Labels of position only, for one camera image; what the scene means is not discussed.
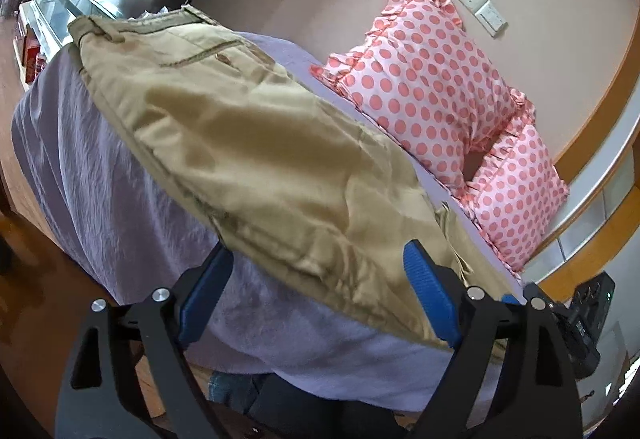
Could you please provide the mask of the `khaki beige pants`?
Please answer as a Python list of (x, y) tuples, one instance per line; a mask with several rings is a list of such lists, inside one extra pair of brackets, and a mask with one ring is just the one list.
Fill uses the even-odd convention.
[(70, 34), (94, 105), (156, 183), (291, 289), (429, 345), (402, 264), (409, 241), (465, 285), (513, 292), (404, 150), (203, 12), (82, 16)]

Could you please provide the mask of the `lavender bed sheet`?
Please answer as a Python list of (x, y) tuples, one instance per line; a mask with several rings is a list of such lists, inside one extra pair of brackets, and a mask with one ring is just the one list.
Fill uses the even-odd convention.
[[(370, 125), (328, 90), (302, 84)], [(174, 284), (224, 244), (117, 136), (82, 80), (73, 43), (58, 51), (18, 103), (12, 140), (56, 240), (119, 303), (137, 303)], [(512, 274), (472, 234), (461, 210), (411, 160), (432, 204), (459, 217), (478, 250), (509, 274), (510, 294), (518, 294)], [(230, 280), (203, 338), (189, 350), (191, 362), (233, 374), (274, 374), (324, 399), (409, 412), (427, 404), (451, 357), (437, 338), (415, 343), (360, 323), (232, 253)]]

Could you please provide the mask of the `pink polka dot pillow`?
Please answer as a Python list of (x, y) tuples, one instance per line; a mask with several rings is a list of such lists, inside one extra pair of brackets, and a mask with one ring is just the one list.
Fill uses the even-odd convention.
[(363, 43), (310, 72), (454, 196), (466, 155), (487, 150), (526, 102), (465, 33), (451, 0), (388, 0)]

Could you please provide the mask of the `white TV cabinet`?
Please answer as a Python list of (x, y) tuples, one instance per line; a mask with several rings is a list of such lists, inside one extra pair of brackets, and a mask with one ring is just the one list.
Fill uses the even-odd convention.
[(18, 6), (12, 44), (24, 90), (72, 41), (68, 24), (89, 14), (102, 14), (91, 0), (26, 0)]

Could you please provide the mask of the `wooden door frame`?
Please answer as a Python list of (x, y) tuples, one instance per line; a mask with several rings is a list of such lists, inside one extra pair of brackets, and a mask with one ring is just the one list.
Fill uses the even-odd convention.
[(639, 27), (597, 108), (556, 161), (570, 196), (522, 280), (554, 299), (600, 272), (639, 228)]

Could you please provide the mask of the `white wall switch plate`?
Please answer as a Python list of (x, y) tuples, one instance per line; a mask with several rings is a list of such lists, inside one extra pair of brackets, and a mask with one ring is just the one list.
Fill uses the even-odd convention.
[(497, 38), (504, 29), (508, 22), (497, 10), (491, 0), (487, 0), (474, 14), (477, 21), (483, 25), (488, 34), (492, 38)]

